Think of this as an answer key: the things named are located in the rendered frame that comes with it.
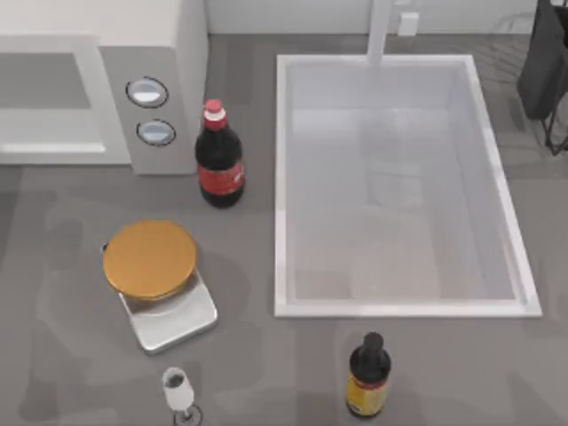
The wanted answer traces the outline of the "dark cola bottle red label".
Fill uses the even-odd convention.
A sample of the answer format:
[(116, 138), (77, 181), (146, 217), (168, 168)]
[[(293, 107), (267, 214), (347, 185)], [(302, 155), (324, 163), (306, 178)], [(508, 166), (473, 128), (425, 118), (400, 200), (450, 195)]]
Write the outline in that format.
[(234, 206), (243, 195), (246, 183), (243, 149), (220, 99), (208, 99), (204, 104), (194, 157), (204, 200), (217, 209)]

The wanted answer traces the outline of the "white sink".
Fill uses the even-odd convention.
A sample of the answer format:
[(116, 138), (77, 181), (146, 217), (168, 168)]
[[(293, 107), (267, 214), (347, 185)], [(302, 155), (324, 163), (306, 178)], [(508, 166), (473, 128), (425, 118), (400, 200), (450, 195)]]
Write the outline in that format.
[(470, 55), (276, 74), (276, 316), (541, 316)]

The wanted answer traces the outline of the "kitchen scale with orange plate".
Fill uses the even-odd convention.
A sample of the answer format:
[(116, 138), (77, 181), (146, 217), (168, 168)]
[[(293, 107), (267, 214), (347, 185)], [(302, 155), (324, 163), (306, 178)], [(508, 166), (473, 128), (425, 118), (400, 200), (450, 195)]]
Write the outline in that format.
[(102, 247), (106, 282), (144, 352), (159, 353), (217, 324), (218, 309), (197, 260), (190, 232), (164, 219), (126, 225)]

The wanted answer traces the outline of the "round microwave knob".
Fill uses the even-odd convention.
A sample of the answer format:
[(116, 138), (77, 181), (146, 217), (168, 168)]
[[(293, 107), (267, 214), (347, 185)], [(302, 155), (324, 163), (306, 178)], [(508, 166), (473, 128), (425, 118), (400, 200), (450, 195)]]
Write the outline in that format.
[(175, 128), (168, 122), (153, 119), (137, 125), (138, 138), (149, 146), (166, 146), (172, 143), (176, 136)]
[(167, 87), (159, 80), (145, 76), (126, 84), (126, 95), (136, 106), (142, 108), (158, 108), (169, 98)]

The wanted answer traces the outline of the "dark bottle yellow label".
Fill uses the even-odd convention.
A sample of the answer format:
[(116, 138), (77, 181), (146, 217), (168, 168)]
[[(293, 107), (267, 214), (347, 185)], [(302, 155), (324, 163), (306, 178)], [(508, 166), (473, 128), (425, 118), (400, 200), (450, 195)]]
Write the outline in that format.
[(354, 416), (370, 419), (382, 412), (391, 367), (383, 336), (377, 332), (366, 333), (361, 345), (349, 357), (345, 401)]

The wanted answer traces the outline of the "tall white tap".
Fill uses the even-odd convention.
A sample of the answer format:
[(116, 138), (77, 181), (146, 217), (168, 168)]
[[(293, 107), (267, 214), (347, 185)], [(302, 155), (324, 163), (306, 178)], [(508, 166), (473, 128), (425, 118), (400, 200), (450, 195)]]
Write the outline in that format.
[(372, 0), (367, 39), (367, 62), (378, 67), (383, 57), (385, 39), (391, 18), (392, 0)]

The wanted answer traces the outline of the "clear wine glass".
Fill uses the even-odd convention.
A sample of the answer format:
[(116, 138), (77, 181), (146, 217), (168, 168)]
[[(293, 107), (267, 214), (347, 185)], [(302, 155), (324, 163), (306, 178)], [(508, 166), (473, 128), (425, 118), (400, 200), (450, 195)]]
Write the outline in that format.
[(193, 386), (183, 369), (166, 369), (162, 375), (162, 389), (173, 412), (173, 426), (202, 426), (203, 414), (195, 403)]

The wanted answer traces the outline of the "pale microwave oven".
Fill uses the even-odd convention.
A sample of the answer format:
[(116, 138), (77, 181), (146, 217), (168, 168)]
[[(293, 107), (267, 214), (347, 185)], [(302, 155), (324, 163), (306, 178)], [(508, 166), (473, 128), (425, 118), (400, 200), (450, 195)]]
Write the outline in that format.
[[(0, 0), (0, 165), (128, 165), (191, 175), (208, 66), (205, 0)], [(126, 84), (162, 82), (134, 105)], [(137, 125), (176, 130), (149, 146)]]

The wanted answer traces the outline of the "white wall socket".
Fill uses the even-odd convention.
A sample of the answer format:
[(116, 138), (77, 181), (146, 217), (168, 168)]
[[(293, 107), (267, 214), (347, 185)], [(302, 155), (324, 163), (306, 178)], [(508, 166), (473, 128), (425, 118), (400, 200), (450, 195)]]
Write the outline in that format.
[(398, 23), (398, 36), (416, 36), (419, 28), (418, 12), (402, 12)]

